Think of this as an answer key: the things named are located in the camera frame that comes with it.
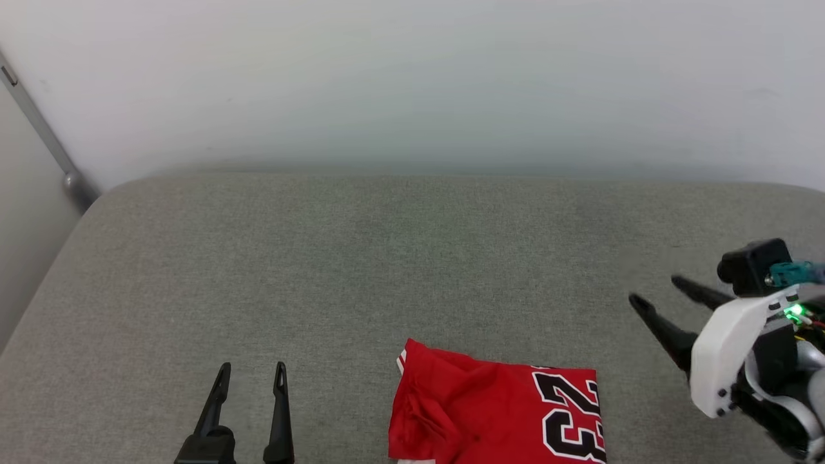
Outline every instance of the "black printed number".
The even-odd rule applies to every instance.
[[[533,372],[533,377],[542,401],[567,407],[553,409],[544,417],[544,445],[556,456],[607,463],[605,449],[596,440],[597,435],[604,437],[596,383],[587,381],[587,389],[596,398],[594,403],[559,374]],[[573,423],[573,415],[568,409],[574,406],[584,414],[595,416],[596,430]],[[571,428],[578,431],[577,440],[565,438],[565,432]]]

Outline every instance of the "robotic arm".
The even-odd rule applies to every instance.
[[[700,334],[679,329],[653,305],[630,304],[674,363],[691,399],[711,418],[740,409],[795,462],[825,461],[825,300],[799,303],[802,283],[823,283],[823,267],[792,263],[785,242],[754,242],[717,267],[737,297],[681,276],[672,283],[713,311]]]

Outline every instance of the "gray couch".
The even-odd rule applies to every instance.
[[[0,357],[0,462],[172,462],[220,364],[260,462],[276,361],[299,462],[386,462],[407,337],[598,371],[611,462],[784,462],[708,419],[627,304],[698,330],[671,288],[781,236],[823,258],[823,195],[753,184],[214,174],[116,188],[82,218]],[[537,424],[537,439],[540,426]]]

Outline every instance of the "gray fabric surface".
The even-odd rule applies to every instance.
[[[132,182],[82,219],[0,357],[0,462],[172,462],[224,361],[223,423],[260,462],[278,360],[299,462],[386,462],[407,337],[596,368],[614,463],[784,462],[749,419],[693,407],[626,297],[698,330],[672,272],[716,282],[723,252],[772,236],[824,259],[823,226],[823,195],[770,185]]]

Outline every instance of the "white wall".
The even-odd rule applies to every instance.
[[[0,85],[0,351],[80,215],[63,171]]]
[[[103,190],[190,168],[825,181],[819,0],[0,0]]]

